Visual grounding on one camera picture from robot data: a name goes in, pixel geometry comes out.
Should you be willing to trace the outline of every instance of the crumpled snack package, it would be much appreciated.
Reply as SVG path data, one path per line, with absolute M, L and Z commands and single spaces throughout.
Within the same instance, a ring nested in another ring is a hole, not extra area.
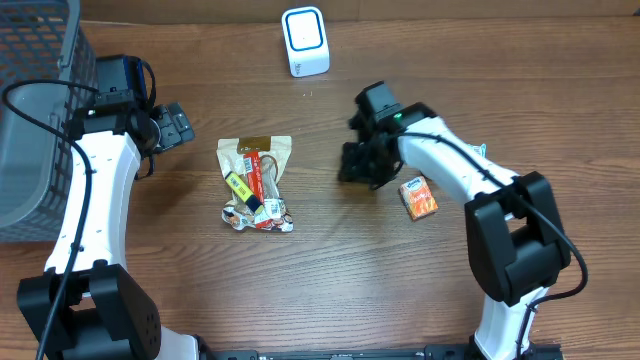
M 240 231 L 253 227 L 267 231 L 293 231 L 293 218 L 277 184 L 291 155 L 291 136 L 261 136 L 218 140 L 222 177 L 235 172 L 264 205 L 255 215 L 233 191 L 222 209 L 222 220 Z

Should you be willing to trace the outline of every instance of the snack bag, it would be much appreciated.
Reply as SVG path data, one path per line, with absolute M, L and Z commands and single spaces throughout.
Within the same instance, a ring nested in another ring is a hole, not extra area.
M 424 176 L 418 176 L 402 184 L 400 195 L 413 220 L 418 220 L 438 210 L 436 199 L 431 195 L 431 190 Z
M 222 210 L 222 220 L 236 230 L 253 227 L 293 231 L 293 219 L 277 187 L 291 155 L 291 137 L 220 139 L 217 155 L 222 176 L 238 174 L 264 205 L 264 211 L 256 215 L 232 192 L 233 198 Z

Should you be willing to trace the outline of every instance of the wood grain surface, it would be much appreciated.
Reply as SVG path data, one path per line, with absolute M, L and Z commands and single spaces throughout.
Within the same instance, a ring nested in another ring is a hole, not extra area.
M 584 293 L 541 307 L 533 339 L 567 359 L 640 351 L 640 21 L 638 18 L 343 22 L 327 25 L 327 74 L 293 79 L 279 24 L 86 26 L 99 55 L 153 66 L 158 101 L 179 100 L 196 140 L 135 184 L 130 273 L 169 328 L 215 349 L 421 347 L 465 342 L 483 294 L 469 270 L 461 209 L 432 185 L 435 215 L 411 222 L 398 187 L 339 184 L 353 98 L 384 79 L 423 101 L 488 157 L 548 177 L 591 271 Z M 291 135 L 280 190 L 288 235 L 234 232 L 219 138 Z M 0 245 L 0 359 L 33 358 L 16 306 L 53 243 Z M 552 291 L 579 281 L 574 263 Z
M 314 5 L 327 21 L 631 16 L 638 0 L 85 0 L 82 18 L 134 24 L 280 22 Z

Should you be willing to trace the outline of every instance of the small orange box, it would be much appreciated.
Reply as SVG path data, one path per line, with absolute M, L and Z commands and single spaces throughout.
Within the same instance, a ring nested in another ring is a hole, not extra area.
M 413 220 L 418 220 L 438 210 L 436 199 L 431 195 L 431 190 L 429 190 L 424 176 L 418 176 L 402 184 L 400 195 Z

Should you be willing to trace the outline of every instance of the mesh basket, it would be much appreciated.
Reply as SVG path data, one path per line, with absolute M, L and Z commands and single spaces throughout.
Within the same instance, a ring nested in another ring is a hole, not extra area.
M 79 0 L 0 3 L 0 91 L 27 79 L 97 87 L 95 53 L 79 26 Z M 9 100 L 64 131 L 86 90 L 34 84 Z M 69 145 L 0 108 L 0 241 L 57 240 L 71 184 Z

